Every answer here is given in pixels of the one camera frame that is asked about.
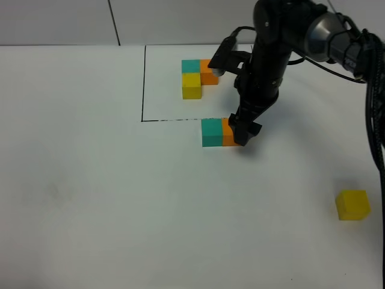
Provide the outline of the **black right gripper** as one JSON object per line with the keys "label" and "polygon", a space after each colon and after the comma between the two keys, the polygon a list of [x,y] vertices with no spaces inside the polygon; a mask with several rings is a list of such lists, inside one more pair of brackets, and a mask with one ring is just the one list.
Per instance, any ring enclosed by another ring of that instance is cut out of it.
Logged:
{"label": "black right gripper", "polygon": [[239,93],[237,112],[229,117],[236,144],[245,146],[262,125],[253,121],[278,98],[290,51],[232,51],[230,67],[237,74],[234,87]]}

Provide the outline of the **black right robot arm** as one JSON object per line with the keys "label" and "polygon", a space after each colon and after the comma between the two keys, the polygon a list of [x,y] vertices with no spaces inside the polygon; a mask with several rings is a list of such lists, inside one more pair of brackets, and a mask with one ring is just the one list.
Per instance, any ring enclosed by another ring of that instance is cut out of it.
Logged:
{"label": "black right robot arm", "polygon": [[252,52],[235,50],[236,34],[224,41],[228,51],[223,68],[236,75],[240,97],[237,112],[229,118],[237,144],[246,145],[258,135],[256,119],[278,99],[292,53],[315,63],[340,64],[354,81],[366,83],[368,139],[384,143],[384,44],[375,34],[312,1],[258,1],[253,20]]}

